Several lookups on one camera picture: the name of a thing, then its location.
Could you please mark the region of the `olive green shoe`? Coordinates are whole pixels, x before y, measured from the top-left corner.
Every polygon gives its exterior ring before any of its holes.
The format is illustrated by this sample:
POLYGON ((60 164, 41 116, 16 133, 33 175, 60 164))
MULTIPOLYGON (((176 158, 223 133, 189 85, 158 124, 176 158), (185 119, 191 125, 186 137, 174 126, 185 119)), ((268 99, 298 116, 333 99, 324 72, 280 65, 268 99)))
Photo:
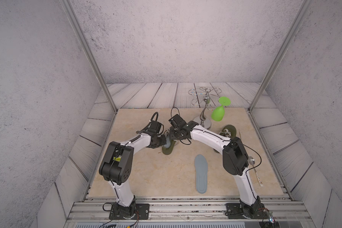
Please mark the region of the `olive green shoe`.
POLYGON ((171 140, 170 138, 170 131, 167 130, 165 132, 165 138, 166 138, 166 144, 162 147, 162 153, 164 155, 170 155, 173 151, 173 148, 176 144, 176 141, 175 140, 171 140))
POLYGON ((224 126, 223 129, 218 134, 223 137, 227 137, 233 140, 237 135, 237 130, 235 126, 228 124, 224 126))

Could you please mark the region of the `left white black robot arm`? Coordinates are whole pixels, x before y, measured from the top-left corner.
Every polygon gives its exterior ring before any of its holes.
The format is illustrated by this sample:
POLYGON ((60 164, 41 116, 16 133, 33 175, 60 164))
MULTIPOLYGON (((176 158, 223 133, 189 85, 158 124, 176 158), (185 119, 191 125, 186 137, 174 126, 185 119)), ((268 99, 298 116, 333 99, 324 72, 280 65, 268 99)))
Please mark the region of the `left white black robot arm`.
POLYGON ((99 174, 109 182, 116 193, 116 202, 130 207, 135 201, 129 185, 134 155, 144 148, 158 148, 166 144, 164 126, 158 121, 137 131, 137 136, 124 142, 110 142, 99 167, 99 174))

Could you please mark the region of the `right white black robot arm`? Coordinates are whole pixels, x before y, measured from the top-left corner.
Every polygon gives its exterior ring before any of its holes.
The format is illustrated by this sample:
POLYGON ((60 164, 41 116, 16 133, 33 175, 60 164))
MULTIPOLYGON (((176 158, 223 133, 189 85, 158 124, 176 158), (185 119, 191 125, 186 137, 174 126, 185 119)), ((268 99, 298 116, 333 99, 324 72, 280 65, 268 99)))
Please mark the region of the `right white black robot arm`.
POLYGON ((233 175, 240 195, 240 201, 248 206, 260 203, 260 199, 253 188, 249 175, 249 163, 246 146, 241 139, 233 139, 221 136, 217 133, 207 130, 197 122, 185 122, 179 114, 169 119, 171 127, 166 134, 166 145, 162 147, 163 151, 168 153, 172 151, 173 141, 191 140, 199 141, 222 154, 223 167, 233 175))

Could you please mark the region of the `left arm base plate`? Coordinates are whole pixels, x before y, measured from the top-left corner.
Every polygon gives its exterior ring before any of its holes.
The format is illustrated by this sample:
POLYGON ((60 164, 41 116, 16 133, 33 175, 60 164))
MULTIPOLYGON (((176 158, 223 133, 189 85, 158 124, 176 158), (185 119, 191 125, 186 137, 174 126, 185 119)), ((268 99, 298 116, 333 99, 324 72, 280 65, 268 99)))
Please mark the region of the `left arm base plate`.
POLYGON ((147 220, 149 218, 150 205, 132 203, 129 207, 112 204, 109 212, 110 220, 147 220))

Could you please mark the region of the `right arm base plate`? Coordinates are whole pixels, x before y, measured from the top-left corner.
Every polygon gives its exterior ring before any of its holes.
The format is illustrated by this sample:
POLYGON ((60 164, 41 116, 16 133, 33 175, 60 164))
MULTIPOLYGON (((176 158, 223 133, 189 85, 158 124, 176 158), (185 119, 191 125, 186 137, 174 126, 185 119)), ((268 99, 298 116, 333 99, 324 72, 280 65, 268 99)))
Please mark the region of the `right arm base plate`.
POLYGON ((227 203, 225 215, 229 219, 270 219, 270 213, 262 204, 255 203, 249 206, 241 203, 227 203))

